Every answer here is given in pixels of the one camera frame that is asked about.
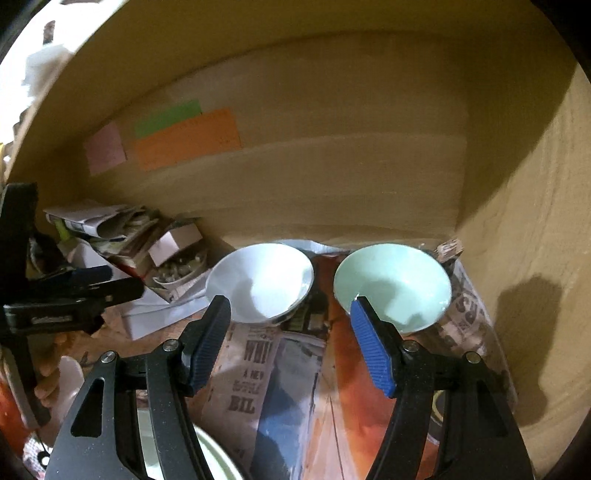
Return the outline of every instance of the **cardboard box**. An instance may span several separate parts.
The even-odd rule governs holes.
[[[190,223],[166,232],[160,237],[160,240],[150,247],[148,252],[154,260],[154,265],[159,267],[174,254],[199,242],[202,238],[197,225]]]

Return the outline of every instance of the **white paper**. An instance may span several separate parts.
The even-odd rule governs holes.
[[[138,209],[127,205],[104,206],[94,200],[84,200],[71,206],[46,208],[44,212],[50,223],[61,218],[66,227],[75,232],[114,239],[124,238],[123,227]]]

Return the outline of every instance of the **white plate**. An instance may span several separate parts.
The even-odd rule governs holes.
[[[147,409],[142,408],[138,410],[138,423],[147,474],[154,480],[164,480],[158,461],[158,453],[156,452],[154,434],[152,433],[150,412]],[[202,429],[195,425],[193,427],[195,428],[199,445],[201,445],[203,456],[212,472],[213,480],[245,480],[240,470],[222,447]]]

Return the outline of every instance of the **black clamp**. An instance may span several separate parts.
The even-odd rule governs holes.
[[[48,235],[35,228],[37,185],[12,183],[0,201],[0,344],[8,382],[25,425],[45,425],[49,411],[34,394],[37,374],[27,337],[103,325],[105,308],[140,298],[144,284],[136,278],[109,281],[108,266],[73,268]],[[25,274],[30,248],[53,273],[29,280]]]

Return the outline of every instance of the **orange sticky note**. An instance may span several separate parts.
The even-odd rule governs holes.
[[[240,148],[236,120],[228,108],[189,118],[135,142],[142,170],[169,167],[202,155]]]

